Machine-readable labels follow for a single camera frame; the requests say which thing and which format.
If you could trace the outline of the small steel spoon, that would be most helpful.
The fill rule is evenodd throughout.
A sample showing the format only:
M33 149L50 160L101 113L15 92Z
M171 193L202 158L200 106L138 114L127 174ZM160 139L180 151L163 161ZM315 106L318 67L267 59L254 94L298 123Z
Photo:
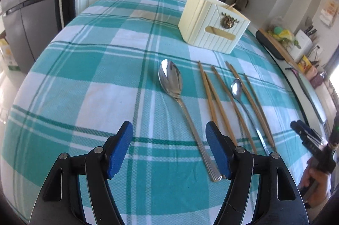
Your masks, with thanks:
M239 78L235 78L234 81L231 84L231 92L233 95L233 98L239 102L239 104L242 106L242 109L245 111L252 127L254 128L255 132L257 133L257 136L261 142L261 145L265 151L265 154L267 156L270 155L270 151L268 150L268 147L264 141L264 138L262 136L262 134L260 133L260 130L257 128L257 125L254 122L254 119L252 118L251 114L249 113L249 111L247 110L247 108L245 107L244 103L241 101L241 95L242 95L242 83L240 81Z

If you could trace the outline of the large steel spoon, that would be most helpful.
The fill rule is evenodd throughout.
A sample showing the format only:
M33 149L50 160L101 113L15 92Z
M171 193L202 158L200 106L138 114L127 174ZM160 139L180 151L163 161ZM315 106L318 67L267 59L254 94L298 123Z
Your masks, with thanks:
M178 102L179 106L181 106L183 114L186 117L192 136L195 139L196 145L199 149L200 155L202 156L203 162L205 164L210 179L212 180L212 182L219 182L222 179L222 176L218 168L208 155L207 150L205 149L203 142L200 139L200 136L187 110L187 107L181 98L181 93L183 89L183 80L180 70L172 61L164 59L160 63L160 67L158 70L158 79L162 89L171 98Z

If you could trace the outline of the green cutting mat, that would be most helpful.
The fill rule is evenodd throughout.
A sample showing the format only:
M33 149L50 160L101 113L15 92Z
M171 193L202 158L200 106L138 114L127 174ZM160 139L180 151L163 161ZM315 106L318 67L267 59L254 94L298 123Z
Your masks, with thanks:
M300 72L296 72L296 78L298 79L298 82L304 92L304 94L306 95L306 97L308 98L308 100L310 101L317 117L318 120L320 121L320 123L324 124L327 120L326 118L326 114L325 111L322 107L322 104L319 100L319 97L317 96L315 89L312 87L311 83L309 82L309 80Z

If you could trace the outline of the purple soap dispenser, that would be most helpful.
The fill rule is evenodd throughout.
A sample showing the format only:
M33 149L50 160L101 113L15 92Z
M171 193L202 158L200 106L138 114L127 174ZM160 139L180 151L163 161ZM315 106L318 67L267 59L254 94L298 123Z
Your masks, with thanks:
M318 72L311 80L311 86L316 89L318 88L323 82L324 82L324 76L325 76L326 72Z

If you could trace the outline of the pink cup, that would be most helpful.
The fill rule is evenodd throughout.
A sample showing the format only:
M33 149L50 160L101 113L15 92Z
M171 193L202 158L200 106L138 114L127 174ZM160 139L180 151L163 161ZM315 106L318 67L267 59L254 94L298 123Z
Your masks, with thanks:
M312 65L312 66L307 70L307 72L305 73L305 77L306 77L309 81L311 81L311 80L317 75L317 73L318 73L317 68L316 68L314 65Z

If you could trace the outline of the yellow tin can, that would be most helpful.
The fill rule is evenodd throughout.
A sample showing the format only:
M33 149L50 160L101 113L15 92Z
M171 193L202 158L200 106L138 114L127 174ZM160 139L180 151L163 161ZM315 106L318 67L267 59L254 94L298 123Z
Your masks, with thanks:
M300 61L298 62L298 68L304 74L312 67L312 63L308 60L308 58L303 55Z

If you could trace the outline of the wooden cutting board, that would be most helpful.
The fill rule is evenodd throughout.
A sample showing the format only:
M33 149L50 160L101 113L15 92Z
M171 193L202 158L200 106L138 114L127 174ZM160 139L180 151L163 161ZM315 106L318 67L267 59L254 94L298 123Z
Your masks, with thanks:
M268 39L268 41L270 41L272 46L282 55L282 57L288 64L290 64L296 70L304 74L304 72L299 68L297 63L292 58L292 56L290 56L288 51L283 47L283 45L279 41L277 41L274 37L269 35L264 29L260 28L259 31L264 35L264 37L266 37L266 39Z

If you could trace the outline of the white knife block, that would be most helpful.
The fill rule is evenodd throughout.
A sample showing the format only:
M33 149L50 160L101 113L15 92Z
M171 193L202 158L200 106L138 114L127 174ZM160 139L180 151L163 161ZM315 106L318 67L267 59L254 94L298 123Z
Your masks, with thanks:
M309 26L306 30L299 30L295 36L296 43L289 52L292 59L297 63L300 61L312 47L313 42L310 38L311 34L315 33L313 25Z

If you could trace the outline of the cardboard box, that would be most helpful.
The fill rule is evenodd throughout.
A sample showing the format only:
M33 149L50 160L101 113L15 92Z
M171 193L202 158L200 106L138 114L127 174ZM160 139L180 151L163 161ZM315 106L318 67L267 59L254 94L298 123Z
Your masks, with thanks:
M3 60L5 64L7 65L7 67L9 68L9 70L20 71L20 68L17 62L14 59L10 45L8 44L5 38L0 39L0 48L1 48L1 54L3 56Z

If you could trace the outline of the teal plaid tablecloth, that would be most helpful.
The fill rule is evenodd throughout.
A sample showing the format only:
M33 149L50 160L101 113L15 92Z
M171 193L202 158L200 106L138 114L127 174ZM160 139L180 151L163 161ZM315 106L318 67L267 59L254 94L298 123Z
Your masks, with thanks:
M198 134L210 119L201 72L216 89L240 146L247 138L222 84L231 65L247 76L264 108L278 153L295 181L308 152L290 128L302 111L284 74L246 32L232 53L182 40L177 0L98 0L67 25L19 81L1 148L1 180L16 214L29 220L40 188L61 153L101 146L124 121L133 140L121 170L109 181L126 224L212 224L229 181L213 183L180 106L161 88L158 69L173 61L183 78L182 99Z

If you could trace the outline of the dark glass kettle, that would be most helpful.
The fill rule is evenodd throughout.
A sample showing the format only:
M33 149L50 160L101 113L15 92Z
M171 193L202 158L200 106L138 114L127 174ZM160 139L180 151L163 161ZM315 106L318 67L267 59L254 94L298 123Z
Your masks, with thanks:
M234 3L235 3L234 8L237 9L238 11L242 11L246 9L249 0L235 0Z

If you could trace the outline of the cream utensil holder box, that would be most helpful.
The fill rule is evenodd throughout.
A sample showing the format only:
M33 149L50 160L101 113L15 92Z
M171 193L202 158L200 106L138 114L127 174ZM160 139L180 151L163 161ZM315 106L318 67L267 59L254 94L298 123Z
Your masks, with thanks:
M219 0L187 0L178 28L186 43L229 54L249 24L247 17Z

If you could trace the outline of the grey refrigerator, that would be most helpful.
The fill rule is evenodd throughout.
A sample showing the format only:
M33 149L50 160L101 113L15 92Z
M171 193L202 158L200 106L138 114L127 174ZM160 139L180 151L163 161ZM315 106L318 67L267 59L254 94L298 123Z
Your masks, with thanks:
M28 73L61 30L59 0L1 0L6 40L23 73Z

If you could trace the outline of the hanging wall calendar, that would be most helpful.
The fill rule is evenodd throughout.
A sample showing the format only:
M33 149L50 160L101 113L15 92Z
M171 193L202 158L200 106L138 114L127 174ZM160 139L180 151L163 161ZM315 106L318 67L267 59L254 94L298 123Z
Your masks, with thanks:
M320 20L327 26L332 27L338 13L338 1L326 0L321 10Z

